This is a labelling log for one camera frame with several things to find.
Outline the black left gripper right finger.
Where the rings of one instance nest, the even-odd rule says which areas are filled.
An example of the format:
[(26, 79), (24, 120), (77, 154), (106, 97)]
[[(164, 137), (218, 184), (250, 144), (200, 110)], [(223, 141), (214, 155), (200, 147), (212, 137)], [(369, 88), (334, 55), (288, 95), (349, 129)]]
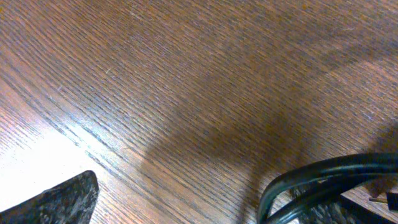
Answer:
[[(290, 197), (295, 199), (316, 183), (302, 185), (290, 189)], [(390, 191), (395, 187), (394, 183), (370, 183), (366, 189), (372, 197)], [(376, 213), (358, 205), (352, 200), (340, 195), (334, 201), (327, 204), (319, 204), (298, 217), (300, 224), (373, 224), (394, 223)]]

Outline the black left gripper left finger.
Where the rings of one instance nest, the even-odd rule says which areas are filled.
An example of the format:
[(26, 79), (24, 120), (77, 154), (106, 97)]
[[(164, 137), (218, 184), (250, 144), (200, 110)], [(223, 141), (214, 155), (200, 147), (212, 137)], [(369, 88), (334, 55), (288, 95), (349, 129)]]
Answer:
[(96, 174), (86, 170), (1, 212), (1, 223), (89, 224), (98, 195)]

